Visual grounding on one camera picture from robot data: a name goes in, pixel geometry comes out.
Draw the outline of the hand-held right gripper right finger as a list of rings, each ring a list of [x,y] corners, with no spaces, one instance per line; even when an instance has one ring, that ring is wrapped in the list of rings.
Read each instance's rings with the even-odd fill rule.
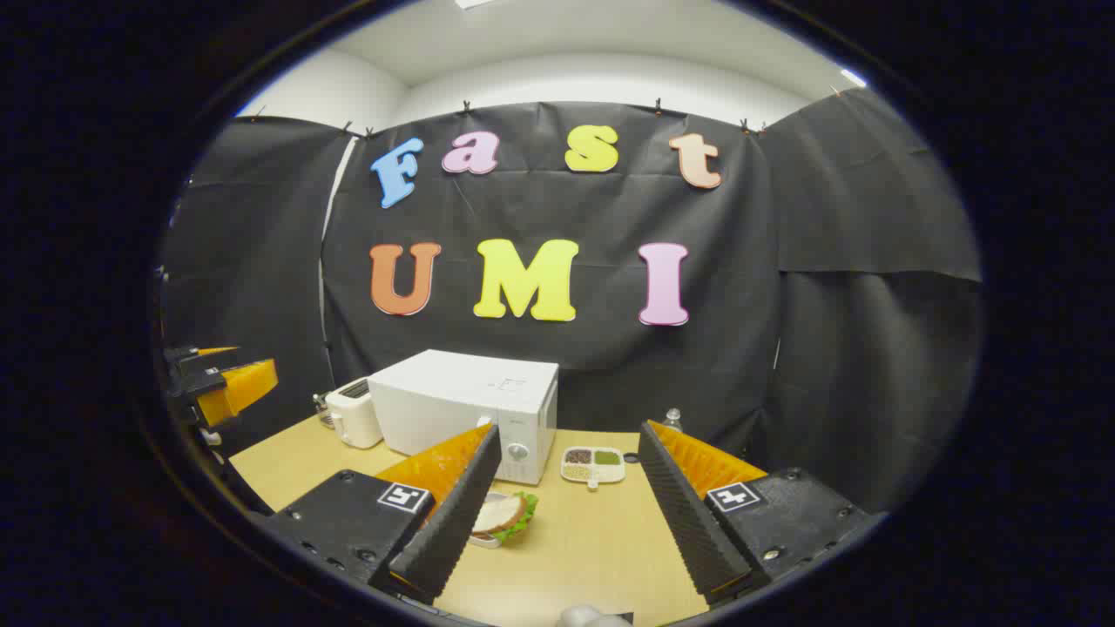
[[[805,469],[767,472],[655,421],[639,430],[639,459],[694,589],[712,606],[816,566],[881,521]]]

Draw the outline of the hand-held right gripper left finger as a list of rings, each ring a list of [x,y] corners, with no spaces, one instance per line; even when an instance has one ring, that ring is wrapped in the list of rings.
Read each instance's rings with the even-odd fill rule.
[[[340,469],[261,525],[327,571],[432,604],[471,539],[501,461],[500,430],[484,424],[378,474]]]

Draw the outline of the bread lettuce sandwich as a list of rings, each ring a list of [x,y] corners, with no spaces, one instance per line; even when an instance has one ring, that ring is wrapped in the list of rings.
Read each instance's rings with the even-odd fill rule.
[[[517,492],[502,502],[493,502],[479,508],[471,536],[494,536],[502,546],[510,543],[514,536],[522,536],[535,515],[539,499],[530,493]]]

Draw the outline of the white microwave oven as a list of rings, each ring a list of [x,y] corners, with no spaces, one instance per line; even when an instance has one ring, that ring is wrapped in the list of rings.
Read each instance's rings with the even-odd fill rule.
[[[478,426],[497,426],[497,480],[535,488],[558,431],[555,361],[427,349],[368,377],[388,448],[419,454]]]

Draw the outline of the small white sandwich tray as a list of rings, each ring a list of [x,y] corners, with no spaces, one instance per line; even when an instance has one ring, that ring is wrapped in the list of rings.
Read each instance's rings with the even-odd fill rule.
[[[489,491],[487,495],[484,496],[484,504],[487,505],[493,502],[502,502],[502,500],[510,499],[510,495],[502,495],[502,493]],[[498,549],[502,547],[502,541],[494,536],[469,536],[469,544],[478,546],[485,549]]]

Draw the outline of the white divided grain dish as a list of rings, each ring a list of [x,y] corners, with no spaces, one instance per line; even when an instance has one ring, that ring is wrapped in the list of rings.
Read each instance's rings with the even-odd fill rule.
[[[626,479],[624,453],[605,446],[571,446],[561,457],[560,474],[570,482],[589,489]]]

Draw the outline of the white toaster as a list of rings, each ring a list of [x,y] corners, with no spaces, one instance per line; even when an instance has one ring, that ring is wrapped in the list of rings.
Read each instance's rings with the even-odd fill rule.
[[[374,445],[382,441],[382,428],[375,415],[369,377],[359,377],[327,393],[324,402],[332,428],[343,444],[351,448],[374,448]]]

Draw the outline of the black backdrop cloth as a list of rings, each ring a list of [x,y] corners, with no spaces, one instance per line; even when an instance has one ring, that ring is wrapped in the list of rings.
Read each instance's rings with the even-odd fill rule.
[[[959,191],[874,91],[746,134],[632,104],[450,112],[371,138],[239,118],[187,176],[164,345],[237,346],[310,395],[425,349],[556,361],[560,428],[682,428],[865,509],[917,491],[983,336]]]

